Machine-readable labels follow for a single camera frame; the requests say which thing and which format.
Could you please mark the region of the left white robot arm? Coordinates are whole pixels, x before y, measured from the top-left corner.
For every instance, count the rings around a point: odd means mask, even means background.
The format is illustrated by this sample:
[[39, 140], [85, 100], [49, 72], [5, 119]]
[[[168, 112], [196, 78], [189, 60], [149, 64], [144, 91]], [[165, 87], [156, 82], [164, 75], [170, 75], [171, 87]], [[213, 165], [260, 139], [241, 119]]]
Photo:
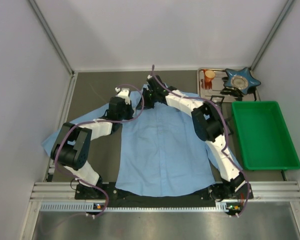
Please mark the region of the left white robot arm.
[[81, 185], [99, 186], [101, 177], [88, 162], [91, 141], [115, 133], [122, 121], [133, 119], [133, 114], [129, 96], [112, 97], [102, 117], [82, 124], [64, 123], [51, 149], [51, 158], [70, 171]]

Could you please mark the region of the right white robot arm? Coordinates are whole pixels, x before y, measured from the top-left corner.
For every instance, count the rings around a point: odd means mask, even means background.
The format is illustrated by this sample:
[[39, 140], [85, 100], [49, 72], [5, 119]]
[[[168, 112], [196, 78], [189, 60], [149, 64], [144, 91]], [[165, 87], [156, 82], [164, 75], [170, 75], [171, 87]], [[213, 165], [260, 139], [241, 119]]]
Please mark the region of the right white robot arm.
[[190, 97], [172, 86], [166, 87], [158, 75], [148, 75], [147, 87], [142, 93], [148, 109], [161, 103], [191, 117], [197, 137], [209, 146], [217, 162], [224, 193], [230, 197], [238, 195], [247, 181], [231, 156], [221, 110], [210, 100]]

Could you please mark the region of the light blue shirt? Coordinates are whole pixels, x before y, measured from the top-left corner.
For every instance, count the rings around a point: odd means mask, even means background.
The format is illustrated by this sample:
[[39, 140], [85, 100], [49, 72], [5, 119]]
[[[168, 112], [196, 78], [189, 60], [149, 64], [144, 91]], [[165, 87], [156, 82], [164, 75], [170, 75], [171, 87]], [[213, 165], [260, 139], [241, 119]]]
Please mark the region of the light blue shirt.
[[156, 103], [122, 126], [116, 188], [139, 196], [177, 197], [215, 183], [212, 167], [223, 180], [242, 175], [225, 138], [202, 141], [190, 116]]

